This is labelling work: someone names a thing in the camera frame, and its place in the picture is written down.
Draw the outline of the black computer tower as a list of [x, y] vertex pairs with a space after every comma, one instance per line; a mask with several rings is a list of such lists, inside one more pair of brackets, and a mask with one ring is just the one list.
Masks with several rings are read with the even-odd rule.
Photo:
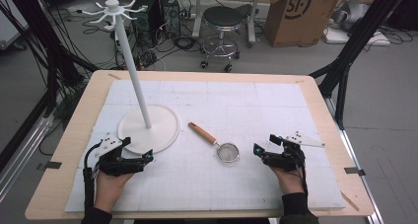
[[180, 35], [179, 4], [177, 0], [136, 0], [133, 9], [143, 11], [131, 13], [137, 43], [140, 46], [154, 47], [159, 37], [178, 37]]

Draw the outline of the person's left hand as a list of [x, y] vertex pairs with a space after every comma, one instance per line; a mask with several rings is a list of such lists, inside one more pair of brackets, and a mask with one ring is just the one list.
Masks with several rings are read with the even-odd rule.
[[111, 212], [122, 195], [126, 183], [132, 177], [133, 174], [124, 174], [115, 177], [99, 171], [96, 179], [97, 190], [94, 208], [105, 212]]

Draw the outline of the brown cardboard box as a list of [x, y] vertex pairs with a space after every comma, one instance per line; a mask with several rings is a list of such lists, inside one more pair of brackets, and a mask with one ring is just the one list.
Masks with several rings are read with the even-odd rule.
[[315, 44], [339, 0], [269, 0], [264, 35], [273, 47]]

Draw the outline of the wooden-handled mesh strainer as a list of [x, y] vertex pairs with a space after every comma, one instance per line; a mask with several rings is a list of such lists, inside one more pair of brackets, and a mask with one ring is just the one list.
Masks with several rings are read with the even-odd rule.
[[236, 162], [240, 157], [239, 148], [233, 143], [222, 143], [220, 144], [218, 140], [208, 133], [206, 130], [201, 128], [194, 122], [190, 122], [188, 126], [196, 132], [201, 138], [206, 142], [211, 144], [217, 149], [218, 158], [224, 163], [233, 163]]

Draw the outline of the person's right hand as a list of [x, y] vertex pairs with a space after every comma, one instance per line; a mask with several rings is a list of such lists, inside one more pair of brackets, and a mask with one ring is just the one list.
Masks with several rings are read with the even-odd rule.
[[304, 192], [302, 175], [298, 171], [285, 172], [279, 168], [272, 168], [272, 171], [284, 194]]

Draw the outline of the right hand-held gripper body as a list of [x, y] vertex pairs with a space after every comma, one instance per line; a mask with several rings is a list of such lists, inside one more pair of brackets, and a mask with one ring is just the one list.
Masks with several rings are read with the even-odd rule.
[[305, 165], [306, 156], [301, 146], [323, 147], [324, 144], [304, 133], [295, 131], [291, 135], [283, 137], [285, 139], [285, 147], [280, 154], [271, 153], [272, 157], [264, 161], [269, 167], [279, 168], [286, 172], [295, 171]]

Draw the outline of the white hook stand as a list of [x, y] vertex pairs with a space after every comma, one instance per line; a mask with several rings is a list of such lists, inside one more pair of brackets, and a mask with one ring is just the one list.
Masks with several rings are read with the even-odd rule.
[[155, 153], [170, 147], [177, 139], [180, 131], [180, 122], [175, 112], [162, 105], [147, 105], [138, 77], [138, 71], [134, 63], [127, 34], [122, 18], [131, 20], [128, 13], [138, 13], [142, 8], [131, 10], [135, 1], [128, 5], [120, 5], [118, 0], [106, 0], [104, 6], [97, 3], [98, 12], [86, 12], [84, 14], [101, 17], [93, 21], [99, 23], [106, 17], [112, 18], [115, 36], [119, 40], [122, 54], [133, 85], [133, 89], [139, 104], [139, 108], [128, 112], [118, 126], [117, 134], [120, 138], [130, 137], [131, 143], [126, 149], [136, 154], [144, 154], [152, 149]]

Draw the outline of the grey bag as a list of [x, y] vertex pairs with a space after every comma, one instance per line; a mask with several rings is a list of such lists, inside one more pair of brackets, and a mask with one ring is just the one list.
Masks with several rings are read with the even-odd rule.
[[332, 23], [337, 29], [349, 33], [365, 17], [369, 8], [361, 0], [342, 0], [331, 15]]

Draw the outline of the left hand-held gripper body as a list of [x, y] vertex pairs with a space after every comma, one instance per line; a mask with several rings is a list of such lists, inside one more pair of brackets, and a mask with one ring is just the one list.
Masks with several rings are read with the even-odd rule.
[[95, 153], [95, 157], [98, 158], [97, 166], [99, 169], [107, 175], [115, 177], [143, 172], [144, 168], [135, 165], [137, 158], [123, 158], [122, 153], [120, 155], [115, 153], [115, 148], [121, 140], [123, 139], [108, 133], [101, 141], [98, 151]]

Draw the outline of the black round stool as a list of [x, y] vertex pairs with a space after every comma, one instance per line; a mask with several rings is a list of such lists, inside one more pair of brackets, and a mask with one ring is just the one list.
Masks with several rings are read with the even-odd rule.
[[232, 70], [232, 58], [239, 59], [240, 51], [237, 43], [226, 32], [237, 31], [244, 23], [243, 15], [237, 10], [225, 6], [216, 6], [206, 9], [203, 13], [203, 21], [206, 26], [213, 28], [217, 33], [207, 37], [200, 47], [205, 54], [205, 59], [200, 63], [202, 68], [209, 64], [210, 57], [226, 57], [228, 64], [224, 70]]

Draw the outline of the black tape strip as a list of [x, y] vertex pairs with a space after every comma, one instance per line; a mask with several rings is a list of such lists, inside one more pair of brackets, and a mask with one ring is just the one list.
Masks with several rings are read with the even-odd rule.
[[359, 177], [363, 177], [366, 175], [363, 169], [359, 169], [357, 167], [347, 167], [347, 168], [344, 168], [344, 171], [346, 174], [356, 174]]
[[54, 169], [54, 170], [58, 170], [60, 169], [62, 163], [61, 162], [46, 162], [45, 164], [43, 163], [39, 163], [36, 167], [36, 169], [38, 171], [45, 171], [47, 169]]

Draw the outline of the white grid mat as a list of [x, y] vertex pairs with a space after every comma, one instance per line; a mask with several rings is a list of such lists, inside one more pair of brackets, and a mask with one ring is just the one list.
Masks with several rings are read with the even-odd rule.
[[[174, 110], [179, 136], [127, 183], [117, 211], [278, 210], [282, 192], [271, 170], [253, 155], [253, 144], [280, 153], [282, 147], [269, 136], [295, 131], [322, 142], [297, 84], [145, 81], [142, 89], [147, 103]], [[235, 144], [239, 159], [222, 162], [217, 149], [194, 132], [190, 122], [220, 144]], [[344, 207], [325, 146], [302, 149], [310, 209]]]

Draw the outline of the black metal stand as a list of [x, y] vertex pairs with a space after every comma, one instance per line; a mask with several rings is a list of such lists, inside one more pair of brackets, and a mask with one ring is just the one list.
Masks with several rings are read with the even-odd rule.
[[91, 72], [99, 70], [99, 67], [79, 57], [62, 44], [38, 0], [12, 0], [12, 2], [26, 20], [31, 31], [29, 33], [19, 28], [21, 35], [37, 37], [45, 49], [45, 68], [47, 69], [45, 113], [50, 115], [56, 107], [59, 83], [64, 86], [76, 86], [83, 80], [83, 76], [76, 69], [76, 64]]
[[337, 57], [328, 65], [310, 74], [314, 79], [323, 76], [318, 88], [324, 98], [330, 99], [333, 90], [338, 88], [334, 120], [340, 129], [344, 128], [344, 107], [350, 68], [383, 20], [400, 1], [374, 0]]

